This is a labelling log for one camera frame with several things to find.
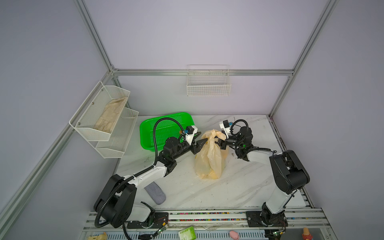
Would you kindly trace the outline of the cream banana print plastic bag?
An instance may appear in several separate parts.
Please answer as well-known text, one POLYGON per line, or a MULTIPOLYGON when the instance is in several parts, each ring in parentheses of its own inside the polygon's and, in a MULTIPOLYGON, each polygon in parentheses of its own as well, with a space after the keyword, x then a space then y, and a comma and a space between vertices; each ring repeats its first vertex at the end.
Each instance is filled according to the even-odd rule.
POLYGON ((218 130, 206 131, 203 134, 202 140, 207 142, 195 157, 195 172, 200 179, 216 180, 222 176, 229 150, 222 150, 216 142, 226 140, 226 137, 226 134, 218 130))

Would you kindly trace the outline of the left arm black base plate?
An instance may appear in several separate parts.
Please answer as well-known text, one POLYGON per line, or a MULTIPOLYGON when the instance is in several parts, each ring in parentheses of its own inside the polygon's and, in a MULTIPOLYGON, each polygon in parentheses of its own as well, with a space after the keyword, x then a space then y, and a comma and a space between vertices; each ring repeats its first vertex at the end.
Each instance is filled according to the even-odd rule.
POLYGON ((169 213, 167 212, 155 212, 149 216, 149 219, 144 222, 139 221, 127 221, 128 229, 159 229, 163 226, 163 223, 169 221, 169 213))

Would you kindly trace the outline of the green plastic basket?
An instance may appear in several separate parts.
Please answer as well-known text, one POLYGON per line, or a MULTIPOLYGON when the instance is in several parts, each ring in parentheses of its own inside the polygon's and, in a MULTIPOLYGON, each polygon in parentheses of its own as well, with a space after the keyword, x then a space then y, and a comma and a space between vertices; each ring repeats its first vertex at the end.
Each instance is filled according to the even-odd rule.
MULTIPOLYGON (((153 130, 155 123, 161 118, 172 118, 178 121, 184 129, 187 126, 192 126, 195 124, 192 116, 185 112, 145 120, 140 124, 140 141, 143 149, 149 150, 151 152, 155 151, 153 130)), ((156 127, 156 141, 158 151, 163 149, 166 140, 169 137, 178 138, 180 136, 180 132, 181 128, 173 121, 161 121, 156 127)))

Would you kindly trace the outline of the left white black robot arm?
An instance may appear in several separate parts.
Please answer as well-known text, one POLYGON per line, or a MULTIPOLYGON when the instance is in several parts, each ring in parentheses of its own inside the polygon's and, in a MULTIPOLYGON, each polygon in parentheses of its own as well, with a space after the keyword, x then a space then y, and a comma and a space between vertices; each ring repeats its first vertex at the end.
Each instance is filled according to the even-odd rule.
POLYGON ((144 223, 146 228, 152 226, 156 211, 145 202, 135 203, 137 190, 169 175, 177 166, 177 158, 188 152, 194 155, 199 153, 207 142, 207 139, 196 141, 199 135, 200 133, 196 133, 187 136, 183 142, 170 137, 153 165, 129 177, 117 174, 110 177, 94 204, 97 212, 95 227, 111 225, 119 228, 125 222, 144 223))

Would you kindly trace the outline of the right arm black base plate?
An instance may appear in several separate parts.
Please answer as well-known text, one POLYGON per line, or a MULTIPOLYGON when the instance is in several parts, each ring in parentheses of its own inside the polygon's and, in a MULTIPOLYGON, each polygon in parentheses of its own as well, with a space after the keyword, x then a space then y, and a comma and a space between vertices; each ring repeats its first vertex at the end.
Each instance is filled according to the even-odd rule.
POLYGON ((247 211, 246 219, 249 227, 287 227, 285 211, 271 214, 267 210, 247 211))

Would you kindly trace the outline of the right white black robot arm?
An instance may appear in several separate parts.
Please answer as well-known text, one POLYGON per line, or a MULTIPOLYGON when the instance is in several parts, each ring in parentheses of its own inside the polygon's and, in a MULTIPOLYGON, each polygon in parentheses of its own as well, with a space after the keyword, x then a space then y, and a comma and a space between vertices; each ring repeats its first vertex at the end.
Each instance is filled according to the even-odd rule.
POLYGON ((275 150, 254 146, 252 130, 245 120, 225 120, 220 122, 220 128, 226 139, 218 140, 216 144, 222 150, 229 147, 238 159, 268 165, 272 169, 276 187, 263 203, 260 214, 257 217, 249 216, 249 220, 265 227, 283 224, 287 203, 310 182, 310 176, 300 159, 292 150, 278 154, 275 150))

